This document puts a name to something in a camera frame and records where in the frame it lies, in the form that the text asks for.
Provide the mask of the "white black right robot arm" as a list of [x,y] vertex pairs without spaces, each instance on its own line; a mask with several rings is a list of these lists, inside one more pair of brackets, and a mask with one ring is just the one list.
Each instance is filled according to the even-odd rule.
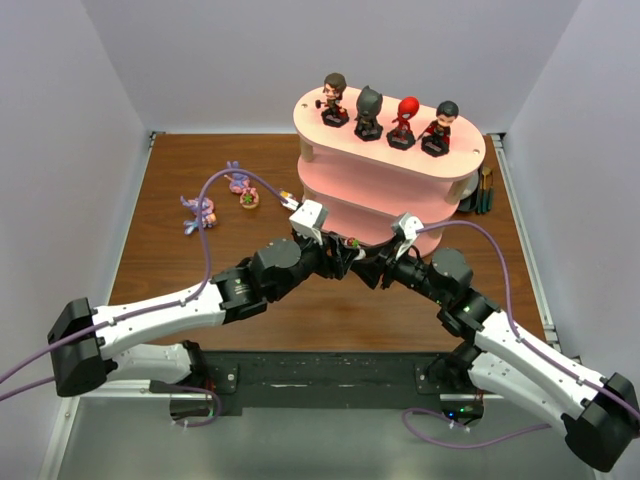
[[476,291],[473,272],[455,249],[436,250],[429,262],[391,240],[361,247],[352,271],[372,288],[398,282],[439,305],[443,327],[462,344],[447,362],[471,384],[502,396],[558,432],[591,468],[609,472],[639,434],[633,384],[564,356],[515,323],[495,302]]

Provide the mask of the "black bat-masked figurine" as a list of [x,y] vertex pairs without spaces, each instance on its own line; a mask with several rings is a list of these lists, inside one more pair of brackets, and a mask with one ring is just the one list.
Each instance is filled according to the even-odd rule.
[[378,122],[382,110],[383,95],[365,86],[356,100],[356,126],[354,134],[363,141],[379,140],[383,127]]

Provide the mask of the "red white cake toy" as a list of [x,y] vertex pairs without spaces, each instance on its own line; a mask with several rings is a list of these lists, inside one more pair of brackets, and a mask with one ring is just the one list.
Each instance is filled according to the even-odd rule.
[[353,261],[362,260],[366,257],[366,251],[355,237],[348,237],[343,240],[346,255]]

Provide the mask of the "red spider hero figurine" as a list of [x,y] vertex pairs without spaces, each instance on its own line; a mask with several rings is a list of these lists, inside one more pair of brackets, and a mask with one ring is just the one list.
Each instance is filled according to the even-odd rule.
[[406,151],[415,144],[410,121],[418,113],[419,108],[420,103],[416,97],[409,96],[400,101],[396,118],[393,120],[395,127],[387,134],[390,147]]

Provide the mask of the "pink yellow character toy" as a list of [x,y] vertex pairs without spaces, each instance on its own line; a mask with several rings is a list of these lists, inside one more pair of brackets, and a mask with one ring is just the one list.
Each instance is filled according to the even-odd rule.
[[292,200],[296,199],[296,197],[295,197],[295,195],[293,193],[291,193],[291,192],[289,192],[287,190],[284,190],[284,189],[280,189],[279,190],[279,195],[282,196],[283,198],[286,198],[286,199],[292,199]]

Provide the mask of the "brown-haired hero figurine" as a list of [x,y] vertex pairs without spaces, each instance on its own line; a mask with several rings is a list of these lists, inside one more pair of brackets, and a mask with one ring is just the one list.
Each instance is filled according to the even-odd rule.
[[321,109],[320,115],[325,125],[339,128],[349,121],[347,110],[341,106],[346,87],[346,78],[341,73],[333,72],[325,77],[323,84],[325,99],[315,101],[315,107]]

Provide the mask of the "black-haired figurine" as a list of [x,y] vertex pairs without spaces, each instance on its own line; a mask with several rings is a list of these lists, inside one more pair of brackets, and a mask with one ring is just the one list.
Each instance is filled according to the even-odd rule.
[[450,150],[451,125],[459,116],[459,106],[451,100],[440,103],[435,119],[418,137],[421,150],[432,157],[447,155]]

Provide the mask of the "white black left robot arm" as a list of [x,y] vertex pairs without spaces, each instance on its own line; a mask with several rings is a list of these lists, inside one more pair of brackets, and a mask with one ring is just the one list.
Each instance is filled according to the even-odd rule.
[[312,275],[341,279],[363,259],[355,240],[279,238],[204,284],[127,305],[68,302],[47,335],[56,393],[72,397],[108,381],[143,377],[177,384],[195,371],[195,353],[178,346],[156,352],[155,340],[220,326],[264,312]]

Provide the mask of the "pink donut toy green star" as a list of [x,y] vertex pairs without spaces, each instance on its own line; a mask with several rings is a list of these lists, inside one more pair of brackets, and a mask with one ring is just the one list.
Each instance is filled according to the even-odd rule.
[[254,209],[260,204],[260,196],[255,187],[244,188],[239,197],[240,205],[244,209]]

